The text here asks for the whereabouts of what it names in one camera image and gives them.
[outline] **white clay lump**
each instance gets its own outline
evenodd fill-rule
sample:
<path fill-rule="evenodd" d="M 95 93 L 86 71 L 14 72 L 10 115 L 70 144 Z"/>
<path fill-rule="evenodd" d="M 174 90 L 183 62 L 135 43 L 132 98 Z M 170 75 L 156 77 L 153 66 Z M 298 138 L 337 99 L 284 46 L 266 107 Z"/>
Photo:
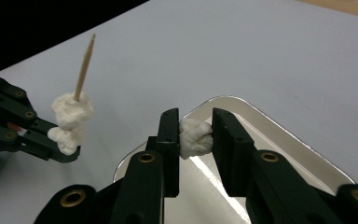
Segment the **white clay lump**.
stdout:
<path fill-rule="evenodd" d="M 202 156 L 212 152 L 213 138 L 212 126 L 196 119 L 181 119 L 180 131 L 180 156 L 186 160 L 193 156 Z"/>
<path fill-rule="evenodd" d="M 74 100 L 73 93 L 66 93 L 57 97 L 51 108 L 58 127 L 48 131 L 48 138 L 57 142 L 63 154 L 72 155 L 83 139 L 83 122 L 90 119 L 94 112 L 90 99 L 84 92 L 80 93 L 79 101 Z"/>

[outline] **metal tray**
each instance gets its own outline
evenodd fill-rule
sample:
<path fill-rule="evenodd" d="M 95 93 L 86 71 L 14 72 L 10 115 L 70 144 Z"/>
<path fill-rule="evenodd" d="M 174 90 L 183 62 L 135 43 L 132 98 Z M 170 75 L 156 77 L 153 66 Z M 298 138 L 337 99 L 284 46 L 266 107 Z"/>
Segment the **metal tray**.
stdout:
<path fill-rule="evenodd" d="M 188 113 L 185 118 L 211 122 L 214 107 L 234 113 L 255 140 L 256 148 L 283 154 L 313 187 L 335 194 L 340 185 L 354 183 L 334 164 L 241 98 L 214 97 Z M 145 150 L 145 144 L 134 149 L 120 163 L 114 181 L 125 175 L 130 157 Z M 226 195 L 212 154 L 191 157 L 180 161 L 179 196 L 165 199 L 165 223 L 251 223 L 245 200 Z"/>

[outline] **white table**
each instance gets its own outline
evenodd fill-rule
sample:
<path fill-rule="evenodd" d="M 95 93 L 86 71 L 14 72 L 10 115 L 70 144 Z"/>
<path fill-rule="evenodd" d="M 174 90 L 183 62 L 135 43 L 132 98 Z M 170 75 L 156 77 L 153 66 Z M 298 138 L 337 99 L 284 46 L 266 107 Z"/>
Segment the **white table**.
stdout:
<path fill-rule="evenodd" d="M 54 122 L 50 105 L 75 89 L 92 33 L 84 91 L 95 115 L 81 155 L 1 153 L 0 223 L 33 223 L 70 185 L 108 186 L 163 111 L 183 116 L 218 95 L 247 100 L 358 182 L 357 16 L 288 0 L 151 0 L 0 77 Z"/>

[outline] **wooden stick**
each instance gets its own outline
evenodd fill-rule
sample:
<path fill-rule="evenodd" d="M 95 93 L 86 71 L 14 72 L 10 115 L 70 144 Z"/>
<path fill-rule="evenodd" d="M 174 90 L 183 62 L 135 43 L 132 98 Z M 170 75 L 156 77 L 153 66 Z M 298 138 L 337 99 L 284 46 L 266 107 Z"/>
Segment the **wooden stick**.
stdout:
<path fill-rule="evenodd" d="M 95 39 L 95 34 L 92 35 L 92 39 L 89 42 L 89 47 L 87 48 L 87 51 L 84 55 L 83 63 L 81 65 L 81 70 L 80 70 L 79 78 L 77 80 L 77 85 L 76 85 L 76 90 L 75 90 L 75 95 L 74 95 L 74 100 L 76 100 L 76 101 L 80 100 L 80 93 L 83 88 L 84 79 L 86 78 L 87 68 L 89 67 L 89 62 L 90 62 L 91 53 L 92 53 L 92 47 L 94 46 L 94 39 Z"/>

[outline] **reflective tray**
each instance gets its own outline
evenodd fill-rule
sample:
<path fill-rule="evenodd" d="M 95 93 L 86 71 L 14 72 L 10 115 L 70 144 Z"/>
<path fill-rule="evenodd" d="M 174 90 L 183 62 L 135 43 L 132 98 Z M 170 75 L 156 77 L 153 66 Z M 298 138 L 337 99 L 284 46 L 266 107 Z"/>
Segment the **reflective tray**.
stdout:
<path fill-rule="evenodd" d="M 340 185 L 353 183 L 310 146 L 238 97 L 214 97 L 188 113 L 185 118 L 211 123 L 214 107 L 234 113 L 255 140 L 256 148 L 283 154 L 313 187 L 335 194 Z M 145 145 L 146 143 L 134 149 L 120 163 L 114 181 L 125 175 L 130 157 L 145 150 Z M 180 160 L 180 193 L 177 198 L 165 199 L 165 223 L 251 223 L 245 209 L 245 200 L 226 195 L 212 154 Z"/>

